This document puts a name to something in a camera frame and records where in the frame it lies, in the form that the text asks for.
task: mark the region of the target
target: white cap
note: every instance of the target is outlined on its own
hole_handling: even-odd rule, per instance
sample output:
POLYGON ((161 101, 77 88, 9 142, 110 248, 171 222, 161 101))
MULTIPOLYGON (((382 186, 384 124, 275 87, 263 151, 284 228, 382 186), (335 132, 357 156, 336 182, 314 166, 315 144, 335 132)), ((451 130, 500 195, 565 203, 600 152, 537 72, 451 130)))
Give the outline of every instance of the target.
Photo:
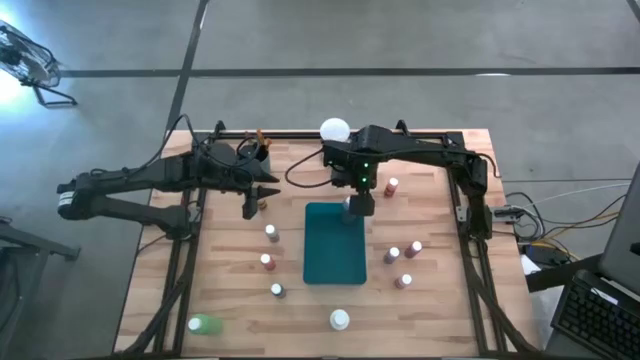
POLYGON ((280 284, 271 285, 271 293, 273 295, 280 295, 282 293, 282 286, 280 284))
POLYGON ((202 320, 198 318, 192 318, 189 320, 189 330, 198 330, 202 327, 202 320))
POLYGON ((349 326, 349 314, 342 309, 335 310, 329 317, 329 323, 336 330, 344 330, 349 326))
POLYGON ((409 275, 409 274, 404 274, 400 278, 400 281, 402 281, 402 283, 405 284, 405 285, 411 284, 411 280, 412 280, 411 279, 411 275, 409 275))
POLYGON ((320 126, 322 140, 347 141, 350 134, 351 128, 349 128, 349 124, 342 119, 327 119, 320 126))

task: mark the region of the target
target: keyboard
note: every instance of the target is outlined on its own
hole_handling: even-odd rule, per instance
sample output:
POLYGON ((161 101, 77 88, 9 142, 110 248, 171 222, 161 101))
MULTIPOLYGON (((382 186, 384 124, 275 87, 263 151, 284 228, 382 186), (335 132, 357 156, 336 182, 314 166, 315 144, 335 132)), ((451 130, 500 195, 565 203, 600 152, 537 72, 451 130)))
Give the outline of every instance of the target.
POLYGON ((605 358, 640 360, 640 304, 585 270, 565 285, 551 326, 605 358))

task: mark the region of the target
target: wooden tabletop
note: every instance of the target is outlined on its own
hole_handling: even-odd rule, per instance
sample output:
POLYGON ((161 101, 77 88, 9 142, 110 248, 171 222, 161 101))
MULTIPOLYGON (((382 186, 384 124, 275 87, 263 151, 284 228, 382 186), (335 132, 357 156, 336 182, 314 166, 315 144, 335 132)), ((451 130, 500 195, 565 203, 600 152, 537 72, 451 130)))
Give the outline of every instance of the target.
MULTIPOLYGON (((464 133, 468 149, 494 156, 488 130, 459 131, 464 133)), ((163 155, 188 151, 190 144, 188 132, 176 131, 163 155)), ((300 189, 284 181, 284 171, 293 162, 317 149, 317 140, 274 140, 270 148, 271 170, 281 182, 267 185, 282 192, 268 198, 267 208, 251 220, 242 219, 242 196, 207 193, 189 314, 220 317, 224 330, 220 335, 209 336, 187 332, 182 355, 477 354, 444 169, 399 161, 381 164, 380 185, 373 191, 375 215, 367 220, 366 226, 367 282, 362 286, 309 286, 303 282, 305 205, 340 202, 352 193, 350 189, 330 185, 300 189), (400 185, 394 197, 384 198, 384 184, 390 177, 398 178, 400 185), (278 243, 270 243, 265 236, 267 224, 274 224, 280 231, 278 243), (383 263, 389 247, 404 249, 416 240, 424 248, 414 259, 401 256, 392 265, 383 263), (259 257, 263 253, 275 259, 275 271, 267 272, 261 266, 259 257), (403 273, 411 274, 413 283, 398 290, 393 281, 403 273), (286 288, 284 299, 271 295, 269 289, 275 282, 286 288), (335 309, 346 310, 351 318, 345 331, 334 331, 329 325, 329 315, 335 309)), ((317 183, 329 178, 329 170, 322 167, 317 157, 298 167, 291 177, 299 183, 317 183)), ((487 203, 504 205, 502 182, 491 174, 488 180, 487 203)), ((153 191, 151 205, 164 207, 178 204, 179 200, 180 194, 153 191)), ((494 225, 494 229, 512 230, 507 225, 494 225)), ((162 233, 157 228, 146 228, 140 246, 159 235, 162 233)), ((500 306, 525 338, 538 345, 531 301, 513 237, 495 234, 488 246, 500 306)), ((138 256, 115 350, 131 344, 157 310, 170 247, 170 241, 162 240, 138 256)), ((175 308, 168 339, 173 337, 175 308)), ((488 319, 484 306, 483 313, 488 319)), ((485 320, 485 328, 493 343, 489 320, 485 320)))

